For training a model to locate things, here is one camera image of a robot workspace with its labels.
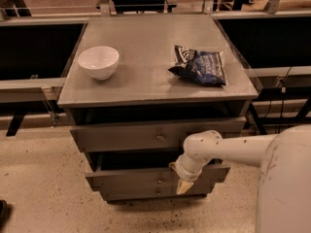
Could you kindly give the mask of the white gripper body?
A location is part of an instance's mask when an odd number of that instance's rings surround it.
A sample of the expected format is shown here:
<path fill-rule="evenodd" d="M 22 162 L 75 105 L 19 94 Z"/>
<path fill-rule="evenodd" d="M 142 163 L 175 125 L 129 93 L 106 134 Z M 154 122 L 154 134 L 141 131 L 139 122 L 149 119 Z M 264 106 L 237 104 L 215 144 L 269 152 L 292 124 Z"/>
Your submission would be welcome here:
<path fill-rule="evenodd" d="M 194 182 L 206 164 L 207 161 L 204 158 L 191 158 L 184 153 L 176 160 L 176 172 L 181 180 Z"/>

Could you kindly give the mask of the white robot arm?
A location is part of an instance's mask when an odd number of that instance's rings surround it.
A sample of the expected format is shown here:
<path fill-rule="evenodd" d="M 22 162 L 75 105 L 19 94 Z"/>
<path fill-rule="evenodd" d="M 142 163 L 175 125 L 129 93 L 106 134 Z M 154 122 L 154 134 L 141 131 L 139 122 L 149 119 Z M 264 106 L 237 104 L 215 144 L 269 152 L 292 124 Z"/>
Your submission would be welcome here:
<path fill-rule="evenodd" d="M 191 134 L 170 167 L 186 193 L 213 159 L 260 169 L 256 233 L 311 233 L 311 125 L 279 134 L 223 138 L 215 130 Z"/>

